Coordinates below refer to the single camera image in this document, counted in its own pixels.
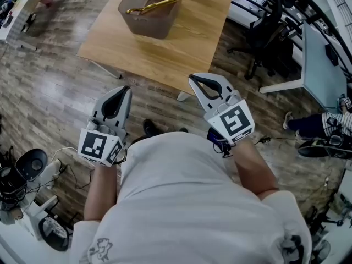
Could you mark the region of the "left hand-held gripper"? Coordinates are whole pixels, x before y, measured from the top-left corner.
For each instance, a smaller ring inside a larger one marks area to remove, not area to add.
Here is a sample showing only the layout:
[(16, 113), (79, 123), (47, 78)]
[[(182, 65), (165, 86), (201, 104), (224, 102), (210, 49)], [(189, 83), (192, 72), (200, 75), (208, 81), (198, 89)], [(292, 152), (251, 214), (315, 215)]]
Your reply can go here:
[[(99, 98), (86, 128), (81, 129), (78, 155), (103, 166), (120, 165), (127, 158), (125, 122), (130, 113), (130, 86), (117, 87)], [(111, 128), (103, 123), (120, 123)]]

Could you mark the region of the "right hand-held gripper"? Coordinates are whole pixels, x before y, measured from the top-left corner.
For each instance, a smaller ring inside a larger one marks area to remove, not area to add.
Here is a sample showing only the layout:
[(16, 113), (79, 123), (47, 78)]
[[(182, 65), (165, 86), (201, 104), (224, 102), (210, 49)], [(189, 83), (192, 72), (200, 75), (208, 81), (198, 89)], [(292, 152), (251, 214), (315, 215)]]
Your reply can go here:
[[(240, 97), (238, 90), (233, 91), (225, 77), (214, 73), (193, 73), (189, 75), (189, 84), (206, 111), (205, 120), (228, 144), (235, 145), (254, 132), (254, 119), (246, 101)], [(204, 86), (214, 95), (210, 95)]]

